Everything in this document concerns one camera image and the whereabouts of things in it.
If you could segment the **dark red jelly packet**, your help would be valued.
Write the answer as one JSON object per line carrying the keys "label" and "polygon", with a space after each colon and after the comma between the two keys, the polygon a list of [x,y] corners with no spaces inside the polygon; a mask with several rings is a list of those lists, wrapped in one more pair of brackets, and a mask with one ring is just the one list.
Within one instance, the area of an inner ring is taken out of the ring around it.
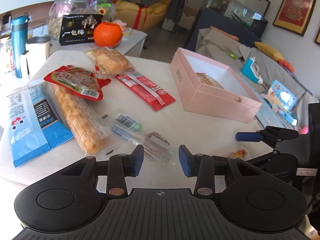
{"label": "dark red jelly packet", "polygon": [[102,116],[103,123],[122,141],[142,145],[145,154],[159,161],[162,166],[175,164],[175,147],[162,134],[146,126],[133,115],[116,109]]}

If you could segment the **long corn snack packet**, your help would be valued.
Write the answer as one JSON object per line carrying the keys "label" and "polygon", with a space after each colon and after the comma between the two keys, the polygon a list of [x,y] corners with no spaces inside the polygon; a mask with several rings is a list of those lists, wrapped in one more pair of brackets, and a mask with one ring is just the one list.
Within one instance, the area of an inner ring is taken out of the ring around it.
{"label": "long corn snack packet", "polygon": [[92,107],[62,86],[52,84],[52,91],[78,145],[86,154],[104,152],[111,135]]}

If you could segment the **red long sausage packet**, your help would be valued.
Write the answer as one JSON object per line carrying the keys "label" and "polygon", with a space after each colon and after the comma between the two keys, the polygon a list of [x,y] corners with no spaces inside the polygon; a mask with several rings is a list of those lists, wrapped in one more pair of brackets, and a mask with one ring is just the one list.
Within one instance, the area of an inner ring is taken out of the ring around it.
{"label": "red long sausage packet", "polygon": [[126,72],[124,75],[117,75],[116,78],[143,99],[154,111],[159,111],[176,101],[163,88],[140,72]]}

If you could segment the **orange yellow snack packet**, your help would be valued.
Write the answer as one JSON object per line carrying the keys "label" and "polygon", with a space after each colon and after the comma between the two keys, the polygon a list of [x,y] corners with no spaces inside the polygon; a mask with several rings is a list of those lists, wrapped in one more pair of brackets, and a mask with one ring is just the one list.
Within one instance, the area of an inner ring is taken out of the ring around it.
{"label": "orange yellow snack packet", "polygon": [[207,84],[212,87],[223,89],[223,87],[212,77],[208,76],[206,73],[196,73],[197,77],[203,84]]}

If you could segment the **red meat snack packet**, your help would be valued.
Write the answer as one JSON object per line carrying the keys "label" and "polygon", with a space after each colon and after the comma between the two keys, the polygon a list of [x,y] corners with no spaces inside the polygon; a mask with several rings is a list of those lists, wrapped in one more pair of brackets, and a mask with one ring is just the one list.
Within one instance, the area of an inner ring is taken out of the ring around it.
{"label": "red meat snack packet", "polygon": [[65,88],[80,98],[101,101],[102,88],[111,83],[110,78],[103,78],[99,73],[74,65],[61,66],[44,77],[44,81]]}

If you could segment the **blue white snack bag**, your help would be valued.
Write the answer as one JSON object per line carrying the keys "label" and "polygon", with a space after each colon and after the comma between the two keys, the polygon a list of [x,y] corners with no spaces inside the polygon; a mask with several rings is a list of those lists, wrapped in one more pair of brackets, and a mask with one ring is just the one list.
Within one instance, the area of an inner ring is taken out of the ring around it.
{"label": "blue white snack bag", "polygon": [[6,129],[15,167],[73,138],[43,82],[7,96],[5,105]]}

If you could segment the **small bread clear packet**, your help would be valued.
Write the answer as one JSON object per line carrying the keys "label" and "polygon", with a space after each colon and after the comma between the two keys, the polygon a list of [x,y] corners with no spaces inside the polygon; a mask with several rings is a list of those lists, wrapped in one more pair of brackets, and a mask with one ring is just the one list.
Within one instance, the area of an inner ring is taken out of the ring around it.
{"label": "small bread clear packet", "polygon": [[103,78],[124,75],[127,71],[135,70],[131,62],[113,48],[88,49],[84,53],[95,64],[97,72]]}

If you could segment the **colourful children book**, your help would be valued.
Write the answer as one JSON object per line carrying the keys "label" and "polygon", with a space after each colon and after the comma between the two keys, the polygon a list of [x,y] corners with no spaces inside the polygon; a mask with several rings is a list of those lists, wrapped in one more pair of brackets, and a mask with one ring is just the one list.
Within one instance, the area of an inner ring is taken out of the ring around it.
{"label": "colourful children book", "polygon": [[292,112],[297,103],[297,97],[278,80],[271,83],[270,88],[261,97],[267,101],[272,110],[280,115],[288,124],[297,125],[296,115]]}

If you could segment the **pink cardboard box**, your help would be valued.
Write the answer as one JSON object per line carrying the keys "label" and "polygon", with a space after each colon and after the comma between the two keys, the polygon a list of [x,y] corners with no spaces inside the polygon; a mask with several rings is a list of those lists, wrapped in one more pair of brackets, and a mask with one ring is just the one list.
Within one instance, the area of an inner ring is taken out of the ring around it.
{"label": "pink cardboard box", "polygon": [[[232,68],[203,55],[178,48],[170,70],[185,111],[251,122],[262,105]],[[196,73],[206,73],[223,89],[201,83]]]}

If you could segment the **yellow pillow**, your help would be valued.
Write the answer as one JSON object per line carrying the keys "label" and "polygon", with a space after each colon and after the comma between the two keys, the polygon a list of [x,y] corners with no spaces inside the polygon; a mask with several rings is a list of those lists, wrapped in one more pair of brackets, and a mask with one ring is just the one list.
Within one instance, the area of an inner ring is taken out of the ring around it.
{"label": "yellow pillow", "polygon": [[274,61],[285,60],[279,51],[266,43],[255,42],[254,45],[260,52],[272,58]]}

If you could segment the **red framed picture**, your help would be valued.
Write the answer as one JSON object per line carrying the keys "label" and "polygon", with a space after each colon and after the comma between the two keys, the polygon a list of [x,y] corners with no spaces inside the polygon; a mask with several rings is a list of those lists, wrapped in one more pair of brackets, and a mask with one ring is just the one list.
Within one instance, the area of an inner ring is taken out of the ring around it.
{"label": "red framed picture", "polygon": [[283,0],[273,25],[304,36],[315,4],[316,0]]}

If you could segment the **orange pumpkin bucket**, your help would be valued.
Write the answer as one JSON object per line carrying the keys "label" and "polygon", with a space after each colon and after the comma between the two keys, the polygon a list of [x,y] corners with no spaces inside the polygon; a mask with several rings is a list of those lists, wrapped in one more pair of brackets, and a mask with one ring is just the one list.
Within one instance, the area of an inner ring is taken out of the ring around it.
{"label": "orange pumpkin bucket", "polygon": [[122,40],[123,31],[119,25],[111,22],[101,22],[93,32],[93,40],[100,47],[118,46]]}

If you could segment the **glass fish tank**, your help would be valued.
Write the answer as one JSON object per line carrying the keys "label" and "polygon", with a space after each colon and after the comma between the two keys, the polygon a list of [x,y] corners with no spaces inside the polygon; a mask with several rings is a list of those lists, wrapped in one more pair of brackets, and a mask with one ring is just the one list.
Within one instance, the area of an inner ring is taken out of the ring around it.
{"label": "glass fish tank", "polygon": [[204,7],[213,9],[260,38],[268,24],[265,16],[270,4],[269,0],[206,0]]}

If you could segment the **yellow sofa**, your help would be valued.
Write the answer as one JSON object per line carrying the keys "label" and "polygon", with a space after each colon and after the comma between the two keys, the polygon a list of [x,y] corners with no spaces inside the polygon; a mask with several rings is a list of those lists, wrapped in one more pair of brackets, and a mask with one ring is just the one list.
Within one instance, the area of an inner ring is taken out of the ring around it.
{"label": "yellow sofa", "polygon": [[171,0],[160,0],[150,6],[125,1],[116,3],[113,20],[126,23],[127,27],[146,32],[163,22]]}

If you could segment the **glass jar with nuts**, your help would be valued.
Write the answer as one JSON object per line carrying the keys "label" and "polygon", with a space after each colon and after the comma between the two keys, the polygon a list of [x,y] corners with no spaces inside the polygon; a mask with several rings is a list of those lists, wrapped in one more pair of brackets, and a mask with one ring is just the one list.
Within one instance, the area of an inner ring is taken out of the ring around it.
{"label": "glass jar with nuts", "polygon": [[48,13],[49,36],[59,40],[63,16],[89,12],[88,0],[55,0]]}

